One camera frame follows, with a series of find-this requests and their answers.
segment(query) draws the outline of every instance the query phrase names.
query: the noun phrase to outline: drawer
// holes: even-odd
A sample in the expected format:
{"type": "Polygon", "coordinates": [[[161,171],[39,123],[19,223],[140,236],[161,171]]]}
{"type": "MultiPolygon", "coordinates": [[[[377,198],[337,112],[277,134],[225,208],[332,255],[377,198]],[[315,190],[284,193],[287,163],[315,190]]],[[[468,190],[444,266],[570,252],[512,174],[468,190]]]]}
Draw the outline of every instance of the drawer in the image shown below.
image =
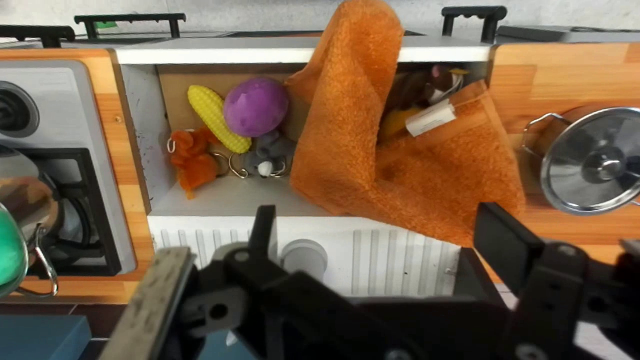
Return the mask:
{"type": "MultiPolygon", "coordinates": [[[[483,64],[463,64],[470,79],[482,77],[483,64]]],[[[446,296],[451,294],[458,246],[404,228],[358,216],[327,216],[289,190],[287,178],[223,176],[186,201],[174,185],[163,141],[177,129],[202,129],[186,101],[190,85],[219,95],[249,77],[286,80],[302,64],[190,64],[123,67],[123,83],[134,118],[140,167],[150,201],[150,231],[156,249],[190,246],[196,266],[205,266],[215,249],[249,236],[256,208],[274,205],[274,261],[281,249],[305,239],[327,255],[321,282],[343,296],[446,296]]],[[[424,70],[425,64],[401,64],[400,72],[424,70]]],[[[291,98],[281,132],[298,139],[305,105],[291,98]]]]}

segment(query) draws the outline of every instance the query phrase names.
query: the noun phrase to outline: purple ball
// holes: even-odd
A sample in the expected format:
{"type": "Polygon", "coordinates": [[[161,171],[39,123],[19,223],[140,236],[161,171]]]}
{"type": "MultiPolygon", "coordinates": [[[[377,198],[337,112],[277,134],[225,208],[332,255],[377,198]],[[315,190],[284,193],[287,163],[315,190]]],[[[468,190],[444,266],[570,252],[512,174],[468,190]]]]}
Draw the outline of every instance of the purple ball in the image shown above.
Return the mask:
{"type": "Polygon", "coordinates": [[[249,139],[276,131],[287,112],[287,95],[271,79],[249,79],[223,101],[225,124],[249,139]]]}

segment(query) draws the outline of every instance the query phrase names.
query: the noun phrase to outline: white cabinet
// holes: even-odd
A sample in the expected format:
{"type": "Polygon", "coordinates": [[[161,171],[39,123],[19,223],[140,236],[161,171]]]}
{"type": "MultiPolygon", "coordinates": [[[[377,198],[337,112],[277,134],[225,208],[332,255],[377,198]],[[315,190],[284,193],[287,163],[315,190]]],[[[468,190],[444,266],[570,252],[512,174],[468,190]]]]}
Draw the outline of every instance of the white cabinet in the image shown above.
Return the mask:
{"type": "MultiPolygon", "coordinates": [[[[449,294],[458,246],[447,242],[358,216],[327,216],[294,195],[287,180],[225,176],[197,190],[192,201],[174,185],[163,143],[175,123],[184,127],[184,116],[192,116],[180,98],[186,97],[186,85],[200,80],[223,92],[229,83],[252,72],[281,79],[308,62],[315,41],[177,38],[117,50],[150,198],[153,246],[186,245],[193,250],[196,265],[205,266],[215,249],[247,239],[260,205],[274,205],[274,258],[291,241],[317,242],[327,255],[321,281],[334,291],[345,296],[449,294]]],[[[488,55],[489,46],[480,43],[414,37],[404,41],[400,62],[463,62],[482,68],[488,55]]],[[[298,115],[291,123],[304,127],[304,116],[298,115]]]]}

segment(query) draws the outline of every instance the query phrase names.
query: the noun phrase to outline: orange toy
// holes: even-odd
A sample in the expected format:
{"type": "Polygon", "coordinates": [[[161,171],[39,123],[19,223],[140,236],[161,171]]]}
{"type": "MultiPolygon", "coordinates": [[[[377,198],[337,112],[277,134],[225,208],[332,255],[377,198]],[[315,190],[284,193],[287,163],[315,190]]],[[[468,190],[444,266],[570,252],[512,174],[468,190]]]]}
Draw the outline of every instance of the orange toy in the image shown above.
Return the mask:
{"type": "Polygon", "coordinates": [[[172,132],[168,155],[186,198],[192,198],[193,190],[215,180],[218,163],[208,155],[208,146],[214,143],[218,143],[215,136],[205,129],[172,132]]]}

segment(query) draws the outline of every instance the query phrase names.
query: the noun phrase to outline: pot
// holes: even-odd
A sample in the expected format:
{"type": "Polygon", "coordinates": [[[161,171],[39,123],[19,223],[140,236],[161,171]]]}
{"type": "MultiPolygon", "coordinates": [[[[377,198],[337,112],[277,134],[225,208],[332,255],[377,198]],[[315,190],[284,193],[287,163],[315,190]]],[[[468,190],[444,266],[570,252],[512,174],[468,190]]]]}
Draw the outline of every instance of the pot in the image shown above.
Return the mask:
{"type": "Polygon", "coordinates": [[[524,129],[521,151],[535,158],[543,198],[558,210],[601,215],[640,195],[637,109],[604,109],[578,121],[548,112],[524,129]]]}
{"type": "Polygon", "coordinates": [[[60,215],[52,182],[32,160],[11,149],[0,146],[0,164],[0,296],[9,293],[55,296],[57,277],[39,245],[60,215]],[[44,265],[49,293],[19,288],[36,261],[44,265]]]}

